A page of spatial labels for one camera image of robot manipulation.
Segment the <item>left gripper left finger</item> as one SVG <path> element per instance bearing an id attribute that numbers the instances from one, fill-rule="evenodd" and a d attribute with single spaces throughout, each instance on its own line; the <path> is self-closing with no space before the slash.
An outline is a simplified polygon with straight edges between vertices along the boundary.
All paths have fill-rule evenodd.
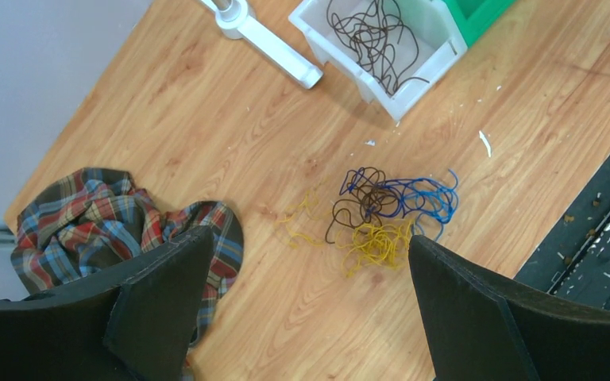
<path id="1" fill-rule="evenodd" d="M 0 300 L 0 380 L 178 380 L 214 235 L 188 230 L 140 256 L 21 301 Z"/>

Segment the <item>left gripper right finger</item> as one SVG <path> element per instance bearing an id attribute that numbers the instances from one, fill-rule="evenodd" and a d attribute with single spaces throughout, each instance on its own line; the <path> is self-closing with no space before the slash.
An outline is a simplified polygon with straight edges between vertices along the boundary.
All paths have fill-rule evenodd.
<path id="1" fill-rule="evenodd" d="M 610 380 L 610 311 L 566 301 L 422 235 L 411 279 L 438 380 Z"/>

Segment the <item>plaid flannel shirt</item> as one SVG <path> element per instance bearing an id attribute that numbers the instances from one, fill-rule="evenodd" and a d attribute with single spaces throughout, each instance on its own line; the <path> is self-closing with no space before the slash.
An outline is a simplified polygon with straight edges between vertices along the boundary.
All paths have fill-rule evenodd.
<path id="1" fill-rule="evenodd" d="M 49 185 L 19 213 L 10 260 L 25 289 L 36 294 L 130 260 L 199 226 L 211 228 L 214 248 L 190 343 L 195 347 L 243 262 L 243 229 L 224 202 L 198 201 L 164 212 L 129 172 L 85 167 Z"/>

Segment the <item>white plastic bin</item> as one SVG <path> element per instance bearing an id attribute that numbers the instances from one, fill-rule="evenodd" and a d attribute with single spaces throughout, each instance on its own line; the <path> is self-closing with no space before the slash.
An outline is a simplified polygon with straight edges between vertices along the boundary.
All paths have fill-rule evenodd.
<path id="1" fill-rule="evenodd" d="M 302 1 L 288 20 L 318 62 L 336 67 L 394 121 L 469 49 L 443 1 Z"/>

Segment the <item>green plastic bin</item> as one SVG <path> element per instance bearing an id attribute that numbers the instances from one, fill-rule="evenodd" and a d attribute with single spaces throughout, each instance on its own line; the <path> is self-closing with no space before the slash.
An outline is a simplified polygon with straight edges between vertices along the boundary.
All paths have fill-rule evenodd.
<path id="1" fill-rule="evenodd" d="M 443 0 L 471 48 L 515 0 Z"/>

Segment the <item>metal pole with white base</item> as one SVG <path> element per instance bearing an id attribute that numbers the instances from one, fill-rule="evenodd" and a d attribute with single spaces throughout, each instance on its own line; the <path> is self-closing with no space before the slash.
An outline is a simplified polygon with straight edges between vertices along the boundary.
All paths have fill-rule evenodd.
<path id="1" fill-rule="evenodd" d="M 322 71 L 261 24 L 251 5 L 244 0 L 202 0 L 214 15 L 222 34 L 231 40 L 245 40 L 270 59 L 301 87 L 311 89 L 322 78 Z"/>

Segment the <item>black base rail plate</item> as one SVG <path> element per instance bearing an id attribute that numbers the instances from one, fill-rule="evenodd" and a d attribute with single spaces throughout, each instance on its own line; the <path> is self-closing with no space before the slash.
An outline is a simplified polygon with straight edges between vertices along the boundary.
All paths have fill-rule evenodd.
<path id="1" fill-rule="evenodd" d="M 538 244 L 514 279 L 565 300 L 610 311 L 610 155 Z"/>

